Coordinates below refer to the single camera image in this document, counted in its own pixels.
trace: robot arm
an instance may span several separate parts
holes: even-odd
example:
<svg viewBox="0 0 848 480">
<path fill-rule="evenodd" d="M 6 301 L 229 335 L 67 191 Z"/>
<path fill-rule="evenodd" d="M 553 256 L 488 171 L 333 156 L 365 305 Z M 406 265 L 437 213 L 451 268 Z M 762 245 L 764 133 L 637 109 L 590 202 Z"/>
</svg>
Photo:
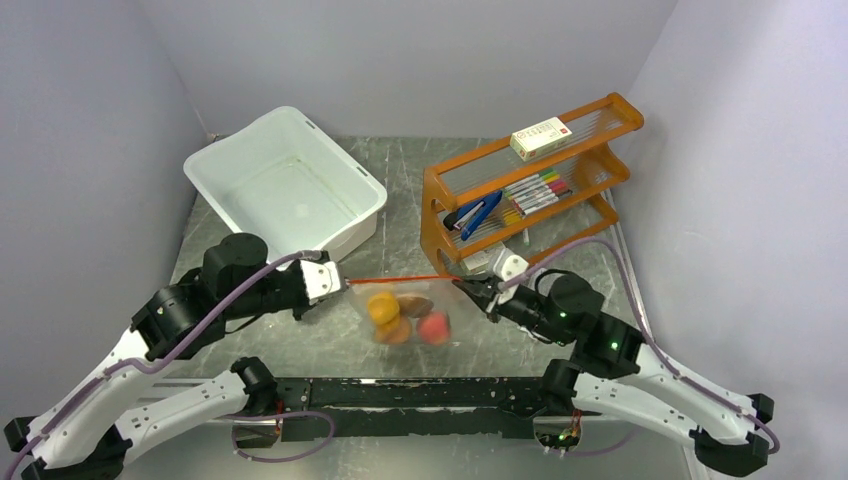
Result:
<svg viewBox="0 0 848 480">
<path fill-rule="evenodd" d="M 505 250 L 493 262 L 493 276 L 454 283 L 491 321 L 503 317 L 536 340 L 574 344 L 570 361 L 551 361 L 543 376 L 549 411 L 622 418 L 694 448 L 701 463 L 728 475 L 745 476 L 767 463 L 769 443 L 755 432 L 771 420 L 771 398 L 724 389 L 648 345 L 638 329 L 602 312 L 604 296 L 572 272 L 558 277 L 547 295 L 524 285 L 498 289 L 526 268 Z M 676 372 L 666 366 L 672 364 Z"/>
<path fill-rule="evenodd" d="M 207 420 L 240 411 L 256 415 L 272 409 L 276 382 L 258 359 L 248 358 L 204 385 L 128 410 L 154 383 L 205 346 L 222 339 L 227 321 L 281 310 L 292 310 L 300 319 L 318 301 L 344 287 L 338 267 L 326 254 L 314 262 L 295 260 L 239 295 L 176 360 L 164 368 L 153 368 L 222 298 L 266 267 L 267 253 L 265 243 L 254 235 L 228 236 L 206 251 L 201 268 L 156 292 L 133 316 L 130 328 L 106 358 L 55 407 L 39 417 L 17 418 L 7 425 L 4 433 L 15 451 L 41 437 L 30 452 L 36 461 L 24 470 L 23 478 L 116 478 L 123 465 Z M 123 368 L 114 374 L 104 373 L 127 359 L 157 371 Z M 82 389 L 91 393 L 81 403 L 68 405 Z"/>
</svg>

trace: white wall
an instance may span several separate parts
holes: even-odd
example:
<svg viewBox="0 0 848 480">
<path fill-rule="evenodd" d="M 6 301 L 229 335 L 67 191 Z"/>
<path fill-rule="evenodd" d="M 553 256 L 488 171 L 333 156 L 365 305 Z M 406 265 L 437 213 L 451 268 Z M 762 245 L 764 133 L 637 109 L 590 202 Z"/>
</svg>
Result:
<svg viewBox="0 0 848 480">
<path fill-rule="evenodd" d="M 677 0 L 141 0 L 210 132 L 497 137 L 626 91 Z"/>
<path fill-rule="evenodd" d="M 848 472 L 848 6 L 681 0 L 617 193 L 660 343 L 776 400 L 757 478 Z"/>
<path fill-rule="evenodd" d="M 2 425 L 61 399 L 167 283 L 204 137 L 134 1 L 0 2 Z"/>
</svg>

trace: white plastic bin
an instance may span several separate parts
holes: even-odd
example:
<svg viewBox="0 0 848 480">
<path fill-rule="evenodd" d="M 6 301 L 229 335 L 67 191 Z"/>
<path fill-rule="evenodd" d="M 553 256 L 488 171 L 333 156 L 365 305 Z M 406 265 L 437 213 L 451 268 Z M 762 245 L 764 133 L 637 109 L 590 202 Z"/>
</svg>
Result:
<svg viewBox="0 0 848 480">
<path fill-rule="evenodd" d="M 186 160 L 186 176 L 269 260 L 304 249 L 341 260 L 377 229 L 386 189 L 293 107 L 278 108 Z"/>
</svg>

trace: clear plastic bag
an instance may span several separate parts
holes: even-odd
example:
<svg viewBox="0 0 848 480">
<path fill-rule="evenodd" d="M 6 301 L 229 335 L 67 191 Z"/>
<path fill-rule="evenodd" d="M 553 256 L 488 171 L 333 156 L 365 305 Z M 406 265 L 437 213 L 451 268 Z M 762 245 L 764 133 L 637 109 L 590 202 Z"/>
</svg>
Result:
<svg viewBox="0 0 848 480">
<path fill-rule="evenodd" d="M 386 345 L 457 346 L 482 318 L 479 309 L 450 278 L 357 283 L 345 292 L 363 331 Z"/>
</svg>

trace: gray floor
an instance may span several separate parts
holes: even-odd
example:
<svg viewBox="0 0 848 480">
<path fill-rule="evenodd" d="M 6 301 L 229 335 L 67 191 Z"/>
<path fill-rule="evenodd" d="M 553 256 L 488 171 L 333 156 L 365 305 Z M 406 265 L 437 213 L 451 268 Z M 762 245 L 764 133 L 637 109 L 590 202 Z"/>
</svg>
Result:
<svg viewBox="0 0 848 480">
<path fill-rule="evenodd" d="M 338 138 L 338 143 L 386 185 L 388 203 L 377 234 L 341 262 L 349 278 L 432 273 L 418 247 L 421 179 L 426 165 L 470 150 L 483 139 Z M 519 239 L 507 246 L 526 254 L 550 246 L 594 221 L 595 212 L 578 207 L 531 230 L 531 246 Z M 203 252 L 230 231 L 198 197 L 186 227 L 174 279 L 200 265 Z M 612 232 L 601 236 L 611 238 Z M 605 310 L 633 322 L 609 254 L 599 246 L 581 247 L 554 265 L 574 270 L 607 296 Z M 570 348 L 529 339 L 508 322 L 491 324 L 474 310 L 452 317 L 451 345 L 374 344 L 370 330 L 345 298 L 336 298 L 295 323 L 288 313 L 269 315 L 201 352 L 175 377 L 208 378 L 229 369 L 240 356 L 259 356 L 278 376 L 513 376 L 540 375 L 552 358 L 568 358 Z M 583 451 L 615 443 L 632 427 L 616 420 L 591 420 L 580 445 Z M 600 457 L 544 455 L 533 442 L 498 436 L 343 438 L 325 451 L 283 465 L 250 464 L 232 455 L 228 429 L 204 426 L 177 437 L 129 466 L 122 478 L 297 478 L 430 479 L 536 478 L 678 479 L 690 478 L 682 449 L 665 437 L 640 432 L 623 448 Z M 261 454 L 285 456 L 311 443 L 277 445 Z"/>
</svg>

